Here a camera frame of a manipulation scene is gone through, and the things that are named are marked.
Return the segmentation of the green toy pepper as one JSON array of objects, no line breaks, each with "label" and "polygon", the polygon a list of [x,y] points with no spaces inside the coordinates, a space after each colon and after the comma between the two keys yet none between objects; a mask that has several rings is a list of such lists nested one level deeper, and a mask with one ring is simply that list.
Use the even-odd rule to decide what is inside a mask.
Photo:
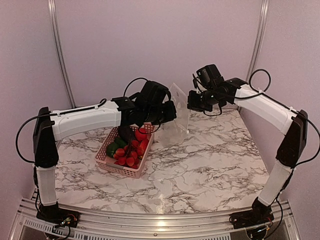
[{"label": "green toy pepper", "polygon": [[114,157],[114,154],[116,153],[117,149],[119,149],[120,146],[116,143],[116,142],[112,142],[110,143],[107,147],[106,147],[106,155],[110,158]]}]

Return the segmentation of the pink perforated plastic basket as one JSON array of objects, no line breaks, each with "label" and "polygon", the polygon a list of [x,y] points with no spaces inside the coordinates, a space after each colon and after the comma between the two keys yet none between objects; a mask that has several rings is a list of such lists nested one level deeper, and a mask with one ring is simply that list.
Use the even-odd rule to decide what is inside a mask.
[{"label": "pink perforated plastic basket", "polygon": [[103,170],[138,179],[154,140],[155,127],[145,123],[140,129],[135,125],[130,128],[137,140],[128,141],[124,132],[119,133],[118,128],[113,127],[96,153],[95,161]]}]

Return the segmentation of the purple toy eggplant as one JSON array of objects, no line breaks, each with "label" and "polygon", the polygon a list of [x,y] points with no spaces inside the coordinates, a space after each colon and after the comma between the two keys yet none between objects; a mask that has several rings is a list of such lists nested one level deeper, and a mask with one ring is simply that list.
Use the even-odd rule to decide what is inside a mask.
[{"label": "purple toy eggplant", "polygon": [[130,126],[119,126],[117,131],[119,137],[126,143],[136,140],[135,131]]}]

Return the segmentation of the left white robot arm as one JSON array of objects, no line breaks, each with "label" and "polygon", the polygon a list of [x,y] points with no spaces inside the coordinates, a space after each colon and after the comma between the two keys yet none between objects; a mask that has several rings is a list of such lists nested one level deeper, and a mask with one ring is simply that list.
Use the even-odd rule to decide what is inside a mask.
[{"label": "left white robot arm", "polygon": [[56,143],[72,135],[106,127],[144,123],[161,125],[177,117],[170,90],[155,81],[145,82],[133,95],[102,100],[69,110],[39,110],[33,131],[35,184],[40,196],[39,213],[58,223],[63,219],[56,195],[55,169],[59,161]]}]

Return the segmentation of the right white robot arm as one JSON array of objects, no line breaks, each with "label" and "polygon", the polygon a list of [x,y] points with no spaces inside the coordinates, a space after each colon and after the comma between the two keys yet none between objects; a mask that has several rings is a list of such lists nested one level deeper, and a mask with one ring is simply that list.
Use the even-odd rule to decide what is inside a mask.
[{"label": "right white robot arm", "polygon": [[247,214],[252,224],[258,224],[297,167],[307,143],[308,115],[268,96],[268,87],[254,87],[252,76],[247,81],[237,77],[225,80],[215,64],[198,69],[192,78],[195,89],[188,93],[188,109],[211,117],[214,106],[221,110],[226,104],[235,105],[255,114],[282,135],[269,177]]}]

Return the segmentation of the red toy ball fruit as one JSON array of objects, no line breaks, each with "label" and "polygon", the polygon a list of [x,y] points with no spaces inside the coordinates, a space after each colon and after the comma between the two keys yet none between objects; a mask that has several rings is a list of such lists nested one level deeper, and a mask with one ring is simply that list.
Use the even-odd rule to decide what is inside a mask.
[{"label": "red toy ball fruit", "polygon": [[138,142],[142,142],[143,140],[147,140],[149,134],[147,133],[146,129],[141,127],[135,130],[135,138]]}]

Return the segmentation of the red cherry bunch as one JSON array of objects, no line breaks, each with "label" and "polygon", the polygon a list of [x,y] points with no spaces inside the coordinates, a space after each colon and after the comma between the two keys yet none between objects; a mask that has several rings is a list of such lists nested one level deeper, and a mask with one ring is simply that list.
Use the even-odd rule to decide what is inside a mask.
[{"label": "red cherry bunch", "polygon": [[118,148],[113,155],[113,158],[115,159],[114,164],[131,169],[138,169],[140,164],[140,159],[137,154],[138,146],[139,142],[133,140],[131,144],[127,145],[125,148]]}]

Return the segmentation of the right aluminium corner post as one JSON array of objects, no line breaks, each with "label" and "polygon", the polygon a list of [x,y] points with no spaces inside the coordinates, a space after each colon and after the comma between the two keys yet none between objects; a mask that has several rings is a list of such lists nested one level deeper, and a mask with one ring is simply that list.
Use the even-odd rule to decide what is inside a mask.
[{"label": "right aluminium corner post", "polygon": [[256,32],[256,38],[253,45],[253,52],[251,55],[248,71],[246,74],[245,80],[248,82],[251,74],[256,69],[256,65],[258,62],[258,58],[260,52],[262,50],[263,41],[265,37],[267,21],[268,21],[268,13],[269,13],[270,1],[269,0],[262,0],[260,6],[260,14],[258,19],[258,26]]}]

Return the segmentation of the aluminium corner post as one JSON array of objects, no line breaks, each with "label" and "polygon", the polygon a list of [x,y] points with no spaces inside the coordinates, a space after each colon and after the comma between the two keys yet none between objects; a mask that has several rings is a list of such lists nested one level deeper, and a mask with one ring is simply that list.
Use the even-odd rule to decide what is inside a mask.
[{"label": "aluminium corner post", "polygon": [[258,19],[258,26],[256,32],[256,38],[253,45],[253,52],[251,55],[248,71],[246,74],[245,80],[248,82],[251,74],[256,69],[256,65],[258,62],[258,58],[260,52],[262,50],[263,41],[265,37],[267,21],[268,21],[268,13],[269,13],[270,1],[269,0],[262,0],[260,6],[260,14]]},{"label": "aluminium corner post", "polygon": [[51,27],[52,27],[54,45],[55,45],[55,50],[56,50],[56,54],[57,54],[57,60],[58,60],[63,84],[65,87],[66,96],[67,96],[67,99],[68,99],[68,102],[69,102],[71,108],[75,108],[76,102],[75,102],[75,98],[73,95],[71,83],[69,80],[69,75],[68,75],[68,71],[67,71],[67,67],[66,67],[66,63],[65,63],[62,42],[61,42],[61,37],[60,37],[56,1],[55,0],[48,0],[47,3],[48,3],[48,11],[49,11],[49,17],[50,17],[50,22],[51,22]]}]

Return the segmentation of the aluminium front frame rail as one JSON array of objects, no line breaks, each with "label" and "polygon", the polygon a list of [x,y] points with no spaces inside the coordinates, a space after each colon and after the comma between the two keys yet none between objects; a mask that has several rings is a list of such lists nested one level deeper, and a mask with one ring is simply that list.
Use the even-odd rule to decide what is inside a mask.
[{"label": "aluminium front frame rail", "polygon": [[9,233],[10,240],[44,240],[47,237],[71,240],[248,240],[254,232],[270,240],[301,239],[291,206],[274,203],[274,220],[235,229],[229,219],[233,210],[186,214],[123,213],[61,205],[79,212],[77,227],[55,228],[36,217],[33,199],[21,200]]}]

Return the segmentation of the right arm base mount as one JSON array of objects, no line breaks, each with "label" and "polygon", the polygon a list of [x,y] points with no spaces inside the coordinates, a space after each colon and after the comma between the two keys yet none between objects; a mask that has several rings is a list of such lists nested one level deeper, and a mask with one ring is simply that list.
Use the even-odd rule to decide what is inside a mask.
[{"label": "right arm base mount", "polygon": [[232,213],[229,217],[229,222],[233,225],[234,229],[241,229],[272,222],[274,219],[271,210],[267,211],[264,215],[253,210],[246,210]]}]

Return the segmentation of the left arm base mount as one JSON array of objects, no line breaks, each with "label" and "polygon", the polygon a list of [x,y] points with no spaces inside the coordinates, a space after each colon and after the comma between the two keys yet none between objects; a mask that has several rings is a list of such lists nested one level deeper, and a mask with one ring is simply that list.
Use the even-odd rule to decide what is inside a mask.
[{"label": "left arm base mount", "polygon": [[36,217],[40,220],[55,224],[56,228],[64,226],[76,228],[79,222],[80,213],[58,206],[44,206],[37,211]]}]

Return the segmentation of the left aluminium corner post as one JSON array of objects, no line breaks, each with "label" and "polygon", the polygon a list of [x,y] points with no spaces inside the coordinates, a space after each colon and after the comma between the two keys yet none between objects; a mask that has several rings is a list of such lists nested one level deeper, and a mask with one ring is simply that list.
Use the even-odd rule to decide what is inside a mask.
[{"label": "left aluminium corner post", "polygon": [[76,102],[75,102],[75,98],[73,95],[71,83],[69,80],[69,75],[68,75],[68,71],[67,71],[67,67],[66,67],[66,63],[65,63],[62,42],[61,42],[61,37],[60,37],[56,1],[55,0],[48,0],[47,3],[48,3],[48,11],[49,11],[49,17],[50,17],[50,22],[51,22],[51,27],[52,27],[54,45],[55,45],[55,50],[56,50],[56,54],[57,54],[57,60],[58,60],[63,84],[65,87],[66,96],[67,96],[67,99],[68,99],[68,102],[69,102],[71,108],[75,108]]}]

